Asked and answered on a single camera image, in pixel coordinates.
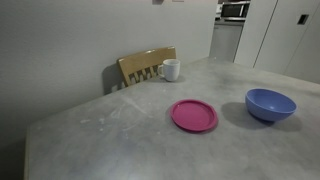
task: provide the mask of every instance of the gray table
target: gray table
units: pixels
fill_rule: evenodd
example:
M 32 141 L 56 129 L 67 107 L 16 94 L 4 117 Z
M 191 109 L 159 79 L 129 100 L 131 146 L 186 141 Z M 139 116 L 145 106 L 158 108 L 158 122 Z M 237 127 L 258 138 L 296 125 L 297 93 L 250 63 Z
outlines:
M 289 119 L 251 117 L 244 95 L 268 88 L 298 105 Z M 168 108 L 195 98 L 219 116 L 211 132 L 190 134 Z M 151 79 L 30 126 L 29 180 L 319 180 L 320 85 L 203 59 L 175 83 Z

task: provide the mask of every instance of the mug handle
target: mug handle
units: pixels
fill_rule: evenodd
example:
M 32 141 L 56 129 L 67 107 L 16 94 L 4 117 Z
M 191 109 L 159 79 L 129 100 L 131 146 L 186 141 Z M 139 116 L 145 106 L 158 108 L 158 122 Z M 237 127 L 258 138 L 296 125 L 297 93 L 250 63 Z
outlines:
M 164 74 L 163 74 L 163 65 L 159 65 L 159 66 L 158 66 L 157 72 L 158 72 L 159 76 L 164 77 Z

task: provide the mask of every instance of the microwave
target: microwave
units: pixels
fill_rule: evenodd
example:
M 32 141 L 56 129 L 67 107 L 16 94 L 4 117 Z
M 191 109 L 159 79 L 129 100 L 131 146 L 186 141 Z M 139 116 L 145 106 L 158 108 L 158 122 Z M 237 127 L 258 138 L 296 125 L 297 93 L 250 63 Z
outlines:
M 250 1 L 222 3 L 221 19 L 232 21 L 246 20 Z

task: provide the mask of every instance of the pink plate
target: pink plate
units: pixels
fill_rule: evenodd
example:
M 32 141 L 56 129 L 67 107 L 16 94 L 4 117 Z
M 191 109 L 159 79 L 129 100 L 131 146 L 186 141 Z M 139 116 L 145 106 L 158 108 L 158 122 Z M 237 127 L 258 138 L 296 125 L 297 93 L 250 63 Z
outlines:
M 190 131 L 209 130 L 218 123 L 218 116 L 213 107 L 194 99 L 174 103 L 170 115 L 178 126 Z

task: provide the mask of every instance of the chair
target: chair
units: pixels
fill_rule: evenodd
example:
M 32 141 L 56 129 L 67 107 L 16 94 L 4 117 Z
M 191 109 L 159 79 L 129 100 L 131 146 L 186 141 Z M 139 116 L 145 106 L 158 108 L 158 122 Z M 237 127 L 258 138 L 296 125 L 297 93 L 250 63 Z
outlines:
M 139 83 L 141 76 L 143 80 L 157 76 L 158 66 L 165 59 L 176 59 L 174 47 L 152 49 L 118 59 L 125 86 L 131 86 L 132 79 Z

